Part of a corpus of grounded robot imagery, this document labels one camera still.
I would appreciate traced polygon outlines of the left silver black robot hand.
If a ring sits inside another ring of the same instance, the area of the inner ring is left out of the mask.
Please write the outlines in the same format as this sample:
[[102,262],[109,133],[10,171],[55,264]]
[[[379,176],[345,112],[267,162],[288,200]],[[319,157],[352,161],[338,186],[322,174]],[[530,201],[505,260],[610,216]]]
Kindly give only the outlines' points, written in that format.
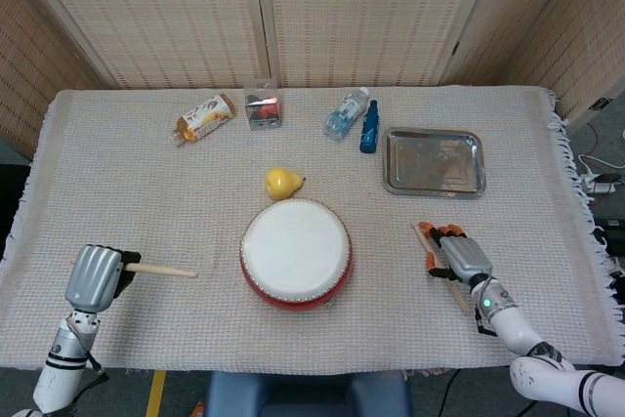
[[128,264],[141,261],[141,254],[109,246],[87,244],[79,252],[65,291],[75,310],[101,313],[107,310],[134,280]]

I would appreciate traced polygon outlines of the right orange-tipped robot hand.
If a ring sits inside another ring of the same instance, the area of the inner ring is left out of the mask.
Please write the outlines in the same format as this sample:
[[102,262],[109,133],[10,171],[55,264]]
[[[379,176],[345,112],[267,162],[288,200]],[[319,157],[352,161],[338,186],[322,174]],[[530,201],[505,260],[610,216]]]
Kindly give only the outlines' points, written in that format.
[[474,288],[492,275],[493,266],[478,243],[457,225],[436,227],[419,222],[416,234],[426,251],[429,275]]

